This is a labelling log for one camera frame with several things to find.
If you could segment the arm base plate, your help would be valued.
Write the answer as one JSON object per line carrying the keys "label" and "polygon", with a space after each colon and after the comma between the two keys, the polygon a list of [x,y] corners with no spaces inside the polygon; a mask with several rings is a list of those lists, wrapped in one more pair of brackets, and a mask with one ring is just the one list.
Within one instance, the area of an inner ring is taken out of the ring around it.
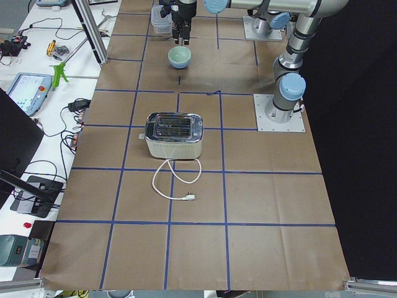
{"label": "arm base plate", "polygon": [[253,94],[257,130],[259,132],[305,133],[302,111],[299,104],[290,111],[281,111],[274,106],[273,94]]}
{"label": "arm base plate", "polygon": [[246,40],[261,40],[267,42],[281,42],[281,25],[272,19],[270,21],[250,16],[243,17],[244,36]]}

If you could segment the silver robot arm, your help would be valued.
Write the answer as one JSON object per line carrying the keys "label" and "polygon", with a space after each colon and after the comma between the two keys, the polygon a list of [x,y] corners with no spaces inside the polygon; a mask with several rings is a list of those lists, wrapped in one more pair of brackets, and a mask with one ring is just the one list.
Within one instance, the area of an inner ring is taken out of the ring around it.
{"label": "silver robot arm", "polygon": [[221,13],[226,8],[256,10],[254,17],[270,12],[298,14],[298,19],[285,51],[275,59],[273,71],[277,87],[273,100],[265,107],[266,117],[278,124],[288,122],[294,107],[305,92],[306,82],[298,74],[310,40],[323,17],[339,12],[347,1],[204,1],[208,12]]}
{"label": "silver robot arm", "polygon": [[[188,45],[192,19],[197,14],[197,1],[160,1],[159,5],[162,18],[171,16],[172,38],[175,43]],[[271,11],[269,1],[204,1],[203,5],[208,12],[216,15],[227,8],[247,10],[247,16],[243,17],[246,40],[280,41],[280,31],[288,25],[291,18],[288,12]]]}

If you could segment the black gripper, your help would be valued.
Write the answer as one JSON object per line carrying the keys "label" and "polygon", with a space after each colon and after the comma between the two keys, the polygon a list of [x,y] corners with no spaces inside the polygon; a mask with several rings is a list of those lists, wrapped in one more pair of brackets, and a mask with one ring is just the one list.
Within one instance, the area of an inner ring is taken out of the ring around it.
{"label": "black gripper", "polygon": [[196,0],[164,0],[160,1],[162,5],[161,17],[164,18],[170,14],[172,19],[172,37],[175,44],[179,44],[180,30],[185,46],[190,43],[190,26],[192,18],[196,16]]}

